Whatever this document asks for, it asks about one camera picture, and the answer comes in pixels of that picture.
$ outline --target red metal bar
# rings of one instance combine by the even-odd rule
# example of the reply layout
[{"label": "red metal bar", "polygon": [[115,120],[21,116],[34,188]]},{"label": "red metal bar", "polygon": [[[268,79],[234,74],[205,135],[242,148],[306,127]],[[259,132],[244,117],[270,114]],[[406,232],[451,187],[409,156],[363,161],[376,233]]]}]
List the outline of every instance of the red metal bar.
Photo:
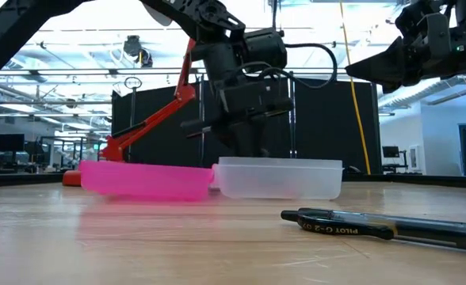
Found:
[{"label": "red metal bar", "polygon": [[189,69],[191,68],[192,62],[190,52],[195,45],[196,42],[189,39],[184,63],[182,64],[182,71],[178,79],[177,88],[175,89],[175,99],[152,116],[146,118],[145,127],[135,129],[115,139],[109,136],[107,138],[107,146],[99,152],[100,156],[112,162],[122,162],[124,160],[123,153],[126,147],[131,146],[136,140],[143,137],[151,129],[196,97],[196,90],[189,84]]}]

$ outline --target wooden tabletop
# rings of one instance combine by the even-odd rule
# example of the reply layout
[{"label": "wooden tabletop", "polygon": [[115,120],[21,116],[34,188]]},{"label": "wooden tabletop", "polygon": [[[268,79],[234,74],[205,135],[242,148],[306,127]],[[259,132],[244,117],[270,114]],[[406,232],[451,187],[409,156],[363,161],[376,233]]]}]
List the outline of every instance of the wooden tabletop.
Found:
[{"label": "wooden tabletop", "polygon": [[302,231],[284,209],[466,222],[466,189],[345,183],[334,201],[148,203],[0,188],[0,284],[466,284],[466,252]]}]

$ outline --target clear plastic container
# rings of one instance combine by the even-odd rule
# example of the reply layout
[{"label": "clear plastic container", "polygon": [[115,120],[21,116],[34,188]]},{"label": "clear plastic container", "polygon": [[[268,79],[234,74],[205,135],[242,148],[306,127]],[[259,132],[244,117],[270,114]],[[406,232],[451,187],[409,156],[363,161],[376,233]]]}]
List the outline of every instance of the clear plastic container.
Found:
[{"label": "clear plastic container", "polygon": [[231,198],[332,200],[341,192],[342,162],[286,158],[220,158],[215,183]]}]

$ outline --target pink plastic container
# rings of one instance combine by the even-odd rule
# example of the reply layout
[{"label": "pink plastic container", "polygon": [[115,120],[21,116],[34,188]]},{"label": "pink plastic container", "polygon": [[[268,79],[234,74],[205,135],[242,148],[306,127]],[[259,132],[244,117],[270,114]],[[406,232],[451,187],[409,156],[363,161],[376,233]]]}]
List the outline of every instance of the pink plastic container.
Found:
[{"label": "pink plastic container", "polygon": [[87,191],[144,200],[204,200],[213,177],[211,169],[112,161],[82,161],[79,169]]}]

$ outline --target black pen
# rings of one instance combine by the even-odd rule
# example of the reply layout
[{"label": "black pen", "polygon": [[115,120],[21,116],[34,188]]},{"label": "black pen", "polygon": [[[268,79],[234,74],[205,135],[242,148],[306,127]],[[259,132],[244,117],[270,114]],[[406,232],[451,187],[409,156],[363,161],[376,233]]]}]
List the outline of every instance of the black pen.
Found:
[{"label": "black pen", "polygon": [[282,211],[284,220],[298,222],[304,229],[320,234],[366,235],[466,249],[466,222],[363,214],[300,208]]}]

